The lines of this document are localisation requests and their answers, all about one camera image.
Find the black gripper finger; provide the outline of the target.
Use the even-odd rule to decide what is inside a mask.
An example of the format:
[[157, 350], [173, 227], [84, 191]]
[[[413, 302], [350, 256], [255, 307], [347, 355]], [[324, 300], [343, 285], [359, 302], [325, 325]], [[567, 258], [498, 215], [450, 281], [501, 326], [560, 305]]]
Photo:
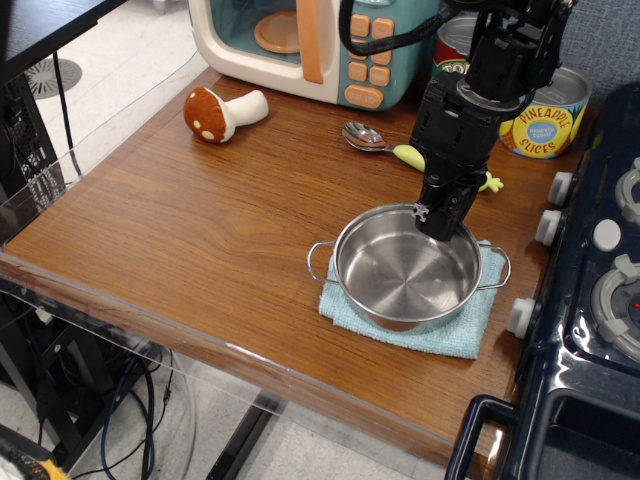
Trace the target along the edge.
[[477, 183], [449, 182], [431, 187], [429, 235], [449, 241], [470, 210], [479, 191]]
[[416, 228], [423, 234], [446, 234], [448, 214], [442, 194], [427, 192], [414, 204], [412, 215]]

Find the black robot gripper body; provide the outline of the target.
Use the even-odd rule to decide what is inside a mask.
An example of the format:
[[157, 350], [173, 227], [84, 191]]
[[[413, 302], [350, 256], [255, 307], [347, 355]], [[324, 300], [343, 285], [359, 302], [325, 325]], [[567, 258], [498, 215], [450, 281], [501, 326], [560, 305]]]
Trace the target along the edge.
[[459, 73], [439, 73], [424, 91], [410, 136], [425, 159], [422, 203], [442, 203], [456, 192], [474, 196], [486, 182], [500, 117], [474, 103], [464, 85]]

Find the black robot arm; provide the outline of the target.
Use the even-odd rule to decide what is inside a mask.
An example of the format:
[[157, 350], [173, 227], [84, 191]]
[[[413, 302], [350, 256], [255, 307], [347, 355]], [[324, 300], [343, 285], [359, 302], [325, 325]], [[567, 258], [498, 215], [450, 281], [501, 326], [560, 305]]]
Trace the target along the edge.
[[573, 6], [571, 1], [447, 1], [406, 33], [360, 43], [350, 31], [353, 4], [341, 2], [339, 38], [359, 56], [427, 39], [462, 12], [477, 15], [467, 72], [442, 71], [429, 81], [410, 136], [411, 146], [425, 159], [413, 209], [420, 232], [448, 241], [463, 223], [486, 179], [501, 124], [551, 84]]

